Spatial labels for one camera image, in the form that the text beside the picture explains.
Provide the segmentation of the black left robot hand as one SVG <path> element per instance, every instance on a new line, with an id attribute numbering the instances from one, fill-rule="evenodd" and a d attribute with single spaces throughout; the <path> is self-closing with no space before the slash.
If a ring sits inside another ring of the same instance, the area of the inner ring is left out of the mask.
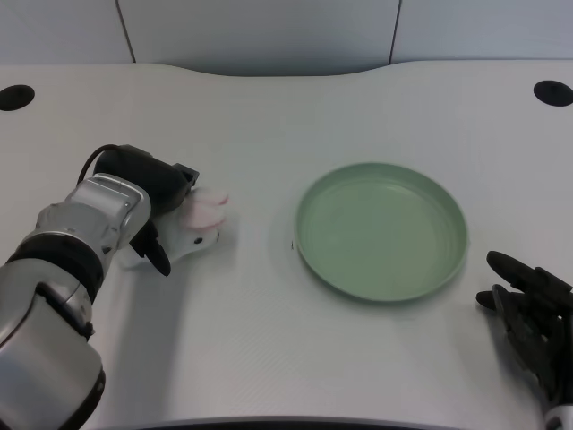
<path id="1" fill-rule="evenodd" d="M 86 164 L 90 163 L 95 164 L 95 174 L 117 176 L 147 193 L 151 205 L 150 217 L 130 241 L 130 246 L 159 273 L 168 276 L 171 263 L 158 242 L 155 219 L 181 206 L 200 173 L 182 164 L 169 165 L 130 145 L 104 145 L 91 154 Z"/>

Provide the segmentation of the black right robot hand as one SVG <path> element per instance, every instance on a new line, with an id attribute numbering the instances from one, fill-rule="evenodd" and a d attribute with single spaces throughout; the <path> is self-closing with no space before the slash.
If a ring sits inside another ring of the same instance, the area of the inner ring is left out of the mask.
<path id="1" fill-rule="evenodd" d="M 489 266 L 512 287 L 495 284 L 476 294 L 502 320 L 518 362 L 538 382 L 552 407 L 572 403 L 572 287 L 541 267 L 497 251 Z"/>

